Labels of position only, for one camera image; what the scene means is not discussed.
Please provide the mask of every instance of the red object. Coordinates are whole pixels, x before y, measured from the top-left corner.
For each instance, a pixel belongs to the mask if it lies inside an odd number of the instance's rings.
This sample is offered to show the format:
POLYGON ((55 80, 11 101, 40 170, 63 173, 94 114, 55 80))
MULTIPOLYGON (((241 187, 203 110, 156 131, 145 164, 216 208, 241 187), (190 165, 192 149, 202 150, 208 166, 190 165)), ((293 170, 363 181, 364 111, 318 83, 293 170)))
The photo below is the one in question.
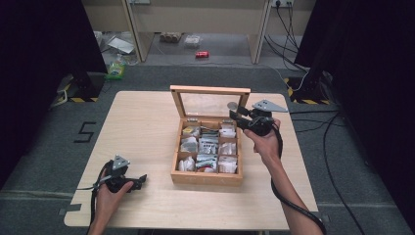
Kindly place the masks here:
POLYGON ((196 58, 207 58, 208 57, 208 51, 200 51, 196 53, 196 58))

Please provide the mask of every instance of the wooden box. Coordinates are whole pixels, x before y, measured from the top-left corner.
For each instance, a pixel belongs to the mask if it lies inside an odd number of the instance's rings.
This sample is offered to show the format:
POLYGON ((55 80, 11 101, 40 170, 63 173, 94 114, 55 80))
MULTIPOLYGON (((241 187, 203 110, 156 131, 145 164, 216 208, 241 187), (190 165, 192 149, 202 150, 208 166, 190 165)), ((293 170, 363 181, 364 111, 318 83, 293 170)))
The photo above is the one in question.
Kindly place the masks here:
MULTIPOLYGON (((174 150, 173 163, 171 167, 171 179, 174 183, 185 184, 200 184, 200 185, 224 185, 224 186, 239 186, 243 181, 243 159, 241 148, 241 134, 240 128, 237 128, 236 122, 229 117, 229 108, 232 105, 244 106, 247 104, 251 93, 249 88, 229 88, 229 87, 206 87, 206 86, 177 86, 171 85, 170 91, 173 96, 177 111, 180 115, 180 122, 177 132, 177 140, 174 150), (190 171, 179 170, 183 165, 181 161, 186 161, 189 157, 195 163, 206 154, 206 145, 202 145, 198 150, 187 148, 182 149, 182 140, 187 139, 193 135, 183 131, 186 127, 200 128, 201 130, 209 132, 210 130, 217 130, 222 127, 233 127, 236 135, 234 137, 217 138, 217 147, 222 145, 233 146, 235 151, 223 152, 223 149, 209 152, 209 154, 217 154, 216 170, 213 172, 204 172, 203 167, 190 171), (223 164, 218 165, 218 160, 221 156, 225 159, 237 160, 237 167, 234 173, 222 172, 223 164)), ((206 137, 202 139, 200 136, 193 136, 192 140, 198 141, 198 146, 206 137)))

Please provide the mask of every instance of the power outlet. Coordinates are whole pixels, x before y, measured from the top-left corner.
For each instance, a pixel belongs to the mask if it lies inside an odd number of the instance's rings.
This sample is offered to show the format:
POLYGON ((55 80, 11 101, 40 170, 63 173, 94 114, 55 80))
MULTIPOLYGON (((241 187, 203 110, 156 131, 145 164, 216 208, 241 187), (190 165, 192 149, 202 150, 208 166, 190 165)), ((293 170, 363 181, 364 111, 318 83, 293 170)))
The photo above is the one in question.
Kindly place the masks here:
MULTIPOLYGON (((277 7, 277 1, 278 0, 272 0, 272 7, 277 7)), ((293 7, 294 5, 294 0, 279 0, 280 1, 280 8, 288 8, 288 7, 293 7)))

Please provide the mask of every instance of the wooden table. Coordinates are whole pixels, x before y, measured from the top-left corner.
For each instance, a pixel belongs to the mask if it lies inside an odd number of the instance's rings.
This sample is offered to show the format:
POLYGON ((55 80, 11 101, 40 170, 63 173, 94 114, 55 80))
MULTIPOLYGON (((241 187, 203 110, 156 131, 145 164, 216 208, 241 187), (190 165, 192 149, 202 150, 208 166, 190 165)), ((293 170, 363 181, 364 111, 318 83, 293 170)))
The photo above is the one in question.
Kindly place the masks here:
MULTIPOLYGON (((252 93, 247 104, 267 99, 287 107, 280 94, 252 93)), ((282 121, 283 165, 308 208, 317 212, 314 195, 288 113, 274 113, 282 121)), ((125 174, 148 174, 140 191, 124 196, 110 227, 219 230, 287 230, 281 204, 272 194, 270 175, 253 142, 243 135, 244 182, 240 187, 173 184, 170 170, 179 115, 170 92, 117 93, 78 188, 90 187, 101 167, 116 154, 130 160, 125 174)), ((90 191, 76 191, 67 226, 88 226, 90 191)))

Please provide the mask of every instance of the open box lid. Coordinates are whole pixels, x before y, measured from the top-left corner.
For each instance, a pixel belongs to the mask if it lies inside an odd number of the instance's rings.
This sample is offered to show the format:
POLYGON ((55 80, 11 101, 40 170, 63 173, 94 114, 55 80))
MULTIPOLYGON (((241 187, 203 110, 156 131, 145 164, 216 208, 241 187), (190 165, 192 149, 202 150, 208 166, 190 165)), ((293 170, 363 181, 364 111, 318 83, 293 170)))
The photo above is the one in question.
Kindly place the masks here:
POLYGON ((230 103, 245 107, 250 88, 171 85, 181 118, 229 118, 230 103))

